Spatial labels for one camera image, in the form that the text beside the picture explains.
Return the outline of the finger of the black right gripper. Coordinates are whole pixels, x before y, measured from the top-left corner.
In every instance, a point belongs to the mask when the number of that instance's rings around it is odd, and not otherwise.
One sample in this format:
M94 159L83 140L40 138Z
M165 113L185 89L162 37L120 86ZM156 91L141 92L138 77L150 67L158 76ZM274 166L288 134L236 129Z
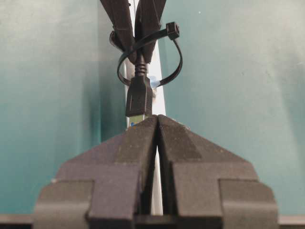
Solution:
M135 43L132 31L129 2L127 0L100 0L107 12L114 31L110 42L122 52L129 51Z
M160 30L160 20L166 0L140 0L135 18L135 40Z

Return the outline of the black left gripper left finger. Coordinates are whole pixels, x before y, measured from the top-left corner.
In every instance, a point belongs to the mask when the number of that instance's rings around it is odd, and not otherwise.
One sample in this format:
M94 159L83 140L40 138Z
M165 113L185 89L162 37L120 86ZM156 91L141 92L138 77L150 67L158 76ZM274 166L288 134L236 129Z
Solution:
M35 229L132 229L151 211L157 116L63 163L34 210Z

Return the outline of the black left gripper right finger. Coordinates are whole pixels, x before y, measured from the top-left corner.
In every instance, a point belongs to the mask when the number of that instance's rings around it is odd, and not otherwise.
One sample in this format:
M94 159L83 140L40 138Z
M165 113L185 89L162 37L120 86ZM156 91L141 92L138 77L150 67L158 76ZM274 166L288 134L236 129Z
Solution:
M163 211L180 229L276 229L272 190L252 164L158 116Z

